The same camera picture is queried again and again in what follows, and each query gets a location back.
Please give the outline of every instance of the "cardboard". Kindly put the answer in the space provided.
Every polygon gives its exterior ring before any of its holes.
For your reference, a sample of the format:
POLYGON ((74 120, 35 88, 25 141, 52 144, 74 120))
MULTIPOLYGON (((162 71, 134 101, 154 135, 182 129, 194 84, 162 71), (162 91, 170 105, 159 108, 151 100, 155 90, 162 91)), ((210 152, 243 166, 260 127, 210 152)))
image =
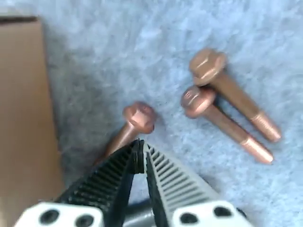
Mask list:
POLYGON ((42 27, 0 16, 0 227, 63 190, 42 27))

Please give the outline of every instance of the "hole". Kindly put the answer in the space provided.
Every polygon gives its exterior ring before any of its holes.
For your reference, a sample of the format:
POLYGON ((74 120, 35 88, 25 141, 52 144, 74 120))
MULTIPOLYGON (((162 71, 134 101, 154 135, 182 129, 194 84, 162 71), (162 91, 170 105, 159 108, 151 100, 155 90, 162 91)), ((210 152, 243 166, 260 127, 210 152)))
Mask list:
POLYGON ((195 214, 184 213, 180 217, 182 224, 194 224, 198 222, 198 218, 195 214))
POLYGON ((244 213, 244 211, 242 211, 242 210, 239 209, 239 208, 237 208, 237 211, 238 211, 243 217, 245 217, 245 218, 247 219, 247 216, 246 216, 246 214, 244 213))
POLYGON ((93 224, 94 218, 91 215, 82 215, 76 220, 77 227, 89 227, 93 224))
POLYGON ((232 215, 232 213, 230 212, 229 209, 225 208, 225 207, 216 207, 214 209, 214 214, 217 217, 230 217, 232 215))
POLYGON ((57 210, 48 210, 40 216, 40 223, 44 225, 49 225, 54 223, 59 217, 59 212, 57 210))

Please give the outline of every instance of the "carpet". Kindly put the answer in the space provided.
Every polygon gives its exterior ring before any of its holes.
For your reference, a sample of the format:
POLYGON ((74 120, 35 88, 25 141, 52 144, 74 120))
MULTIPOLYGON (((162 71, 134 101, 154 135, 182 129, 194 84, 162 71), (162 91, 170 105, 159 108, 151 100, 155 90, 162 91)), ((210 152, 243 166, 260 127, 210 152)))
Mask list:
MULTIPOLYGON (((39 15, 66 185, 90 168, 135 100, 158 113, 140 138, 171 151, 258 227, 303 225, 303 1, 2 0, 39 15), (279 125, 267 142, 228 102, 218 105, 274 154, 263 165, 180 106, 188 63, 204 47, 279 125)), ((131 202, 148 197, 137 176, 131 202)))

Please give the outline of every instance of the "threaded end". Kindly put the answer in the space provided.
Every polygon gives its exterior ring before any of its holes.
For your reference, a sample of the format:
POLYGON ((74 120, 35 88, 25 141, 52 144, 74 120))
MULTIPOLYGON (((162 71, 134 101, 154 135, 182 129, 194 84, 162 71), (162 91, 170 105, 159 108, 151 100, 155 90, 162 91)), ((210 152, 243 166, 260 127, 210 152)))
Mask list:
POLYGON ((281 139, 281 131, 278 127, 265 115, 264 112, 258 113, 251 118, 253 125, 258 128, 263 135, 271 142, 277 142, 281 139))
POLYGON ((252 136, 248 136, 248 138, 240 144, 262 163, 270 164, 274 160, 273 155, 252 136))

